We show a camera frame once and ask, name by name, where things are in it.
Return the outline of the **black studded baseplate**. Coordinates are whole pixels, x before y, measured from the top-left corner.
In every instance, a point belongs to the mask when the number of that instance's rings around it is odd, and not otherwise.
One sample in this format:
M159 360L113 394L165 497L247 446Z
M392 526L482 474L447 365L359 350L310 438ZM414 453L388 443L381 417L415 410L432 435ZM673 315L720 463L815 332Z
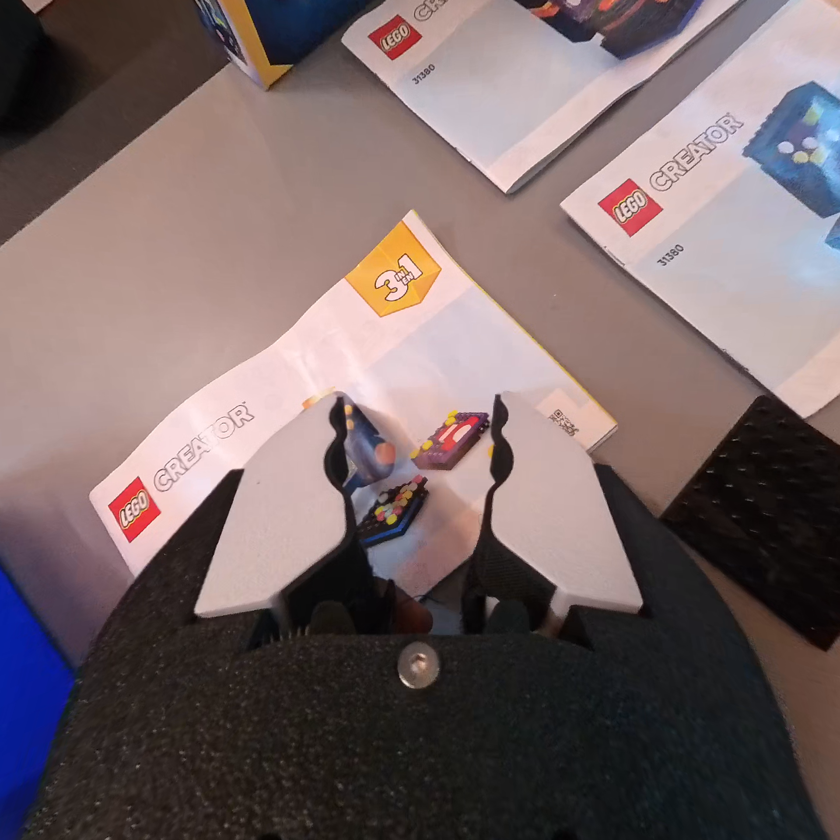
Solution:
M757 397L661 515L823 651L839 635L839 446Z

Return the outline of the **instruction booklet with controller picture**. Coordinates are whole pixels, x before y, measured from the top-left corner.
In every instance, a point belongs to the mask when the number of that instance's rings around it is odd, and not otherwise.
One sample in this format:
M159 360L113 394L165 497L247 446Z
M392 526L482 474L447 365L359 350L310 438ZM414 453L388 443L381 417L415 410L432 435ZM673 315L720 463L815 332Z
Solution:
M585 450L617 421L409 212L276 342L163 419L90 494L138 576L222 478L325 397L344 395L357 522L378 496L427 483L409 513L373 515L378 575L424 595L476 544L490 487L495 395L516 392Z

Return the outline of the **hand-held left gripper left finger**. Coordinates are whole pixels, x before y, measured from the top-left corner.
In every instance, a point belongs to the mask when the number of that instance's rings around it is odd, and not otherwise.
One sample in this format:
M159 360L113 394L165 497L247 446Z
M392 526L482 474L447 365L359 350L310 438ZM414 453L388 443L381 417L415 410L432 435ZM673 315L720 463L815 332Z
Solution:
M269 611L282 634L315 607L363 611L376 596L344 450L344 394L324 397L250 458L195 603L200 618Z

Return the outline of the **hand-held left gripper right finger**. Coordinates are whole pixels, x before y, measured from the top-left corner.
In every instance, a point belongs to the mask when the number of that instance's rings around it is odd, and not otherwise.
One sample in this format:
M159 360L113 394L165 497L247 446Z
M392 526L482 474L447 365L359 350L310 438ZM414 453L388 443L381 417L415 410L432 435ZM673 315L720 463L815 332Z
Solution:
M463 631L485 631L491 600L518 602L532 632L560 628L575 607L639 614L644 599L592 458L515 392L496 395L490 436Z

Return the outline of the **instruction booklet with blue model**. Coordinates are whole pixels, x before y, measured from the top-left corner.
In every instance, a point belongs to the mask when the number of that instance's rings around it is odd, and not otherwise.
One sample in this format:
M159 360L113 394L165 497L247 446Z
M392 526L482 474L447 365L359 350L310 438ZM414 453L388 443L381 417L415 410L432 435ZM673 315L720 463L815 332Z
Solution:
M802 418L839 392L838 62L838 2L786 3L561 203Z

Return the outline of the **blue and yellow toy box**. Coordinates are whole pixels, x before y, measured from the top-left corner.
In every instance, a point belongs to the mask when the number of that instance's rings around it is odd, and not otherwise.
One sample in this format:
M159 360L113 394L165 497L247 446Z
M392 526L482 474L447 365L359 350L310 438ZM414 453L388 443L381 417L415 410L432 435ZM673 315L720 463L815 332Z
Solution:
M228 59L269 90L369 5L368 1L195 1Z

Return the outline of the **instruction booklet with dark model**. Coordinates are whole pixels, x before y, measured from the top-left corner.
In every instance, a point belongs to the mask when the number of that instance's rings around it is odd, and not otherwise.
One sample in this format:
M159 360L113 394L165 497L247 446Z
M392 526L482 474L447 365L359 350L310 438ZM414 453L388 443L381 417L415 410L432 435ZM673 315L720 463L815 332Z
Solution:
M389 1L342 43L509 194L737 5Z

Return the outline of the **blue plastic bin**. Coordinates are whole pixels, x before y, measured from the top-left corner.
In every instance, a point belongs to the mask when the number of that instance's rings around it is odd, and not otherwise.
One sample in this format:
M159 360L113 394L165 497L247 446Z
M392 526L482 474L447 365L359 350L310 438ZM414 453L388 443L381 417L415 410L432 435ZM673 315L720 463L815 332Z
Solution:
M20 838L74 672L1 570L1 838Z

